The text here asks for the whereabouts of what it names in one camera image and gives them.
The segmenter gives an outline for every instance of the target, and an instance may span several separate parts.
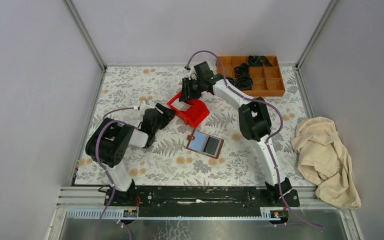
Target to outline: gray wall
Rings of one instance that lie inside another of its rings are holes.
[[[0,0],[0,240],[43,239],[99,77],[61,0]]]
[[[330,0],[74,0],[104,61],[185,64],[198,50],[295,63]],[[198,55],[194,62],[211,60]]]
[[[384,239],[384,1],[340,1],[302,68],[352,157],[366,239]]]

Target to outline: beige cloth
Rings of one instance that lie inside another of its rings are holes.
[[[299,154],[298,170],[318,185],[317,197],[338,207],[361,207],[352,179],[351,157],[338,137],[334,121],[325,117],[305,119],[290,142]]]

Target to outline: floral tablecloth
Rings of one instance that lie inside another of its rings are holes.
[[[313,186],[298,171],[298,158],[290,143],[298,122],[306,118],[297,80],[291,66],[281,67],[281,73],[286,88],[283,97],[264,98],[279,108],[284,119],[283,130],[273,138],[274,149],[279,166],[292,186]],[[102,116],[111,110],[138,105],[144,99],[148,99],[151,105],[166,104],[181,90],[181,81],[186,74],[180,66],[109,67],[87,138],[101,124]],[[237,110],[209,93],[203,93],[201,100],[210,114],[197,131],[224,139],[219,158],[185,149],[186,137],[193,128],[176,116],[157,132],[156,140],[149,149],[128,148],[123,158],[128,174],[137,185],[264,186],[265,177],[257,153],[239,130]],[[269,109],[269,113],[273,132],[279,127],[280,120],[274,110]],[[137,110],[115,112],[109,117],[134,126],[142,120]],[[83,152],[74,184],[108,183],[104,171]]]

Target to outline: red plastic container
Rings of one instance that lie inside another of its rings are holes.
[[[191,105],[191,107],[186,111],[180,111],[177,108],[173,107],[172,103],[180,98],[182,91],[178,92],[170,101],[167,102],[167,105],[171,109],[176,111],[176,116],[178,116],[186,125],[192,126],[194,129],[210,114],[205,103],[199,99],[192,99],[185,101],[186,104]]]

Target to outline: wooden tray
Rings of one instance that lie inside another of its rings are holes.
[[[281,68],[276,56],[266,56],[273,66],[250,66],[249,76],[254,84],[252,90],[244,90],[243,93],[252,97],[282,97],[285,93],[285,85],[282,79]],[[242,63],[248,64],[248,56],[221,56],[226,69],[226,77],[235,78],[235,67]],[[223,74],[222,66],[217,61],[217,72]]]

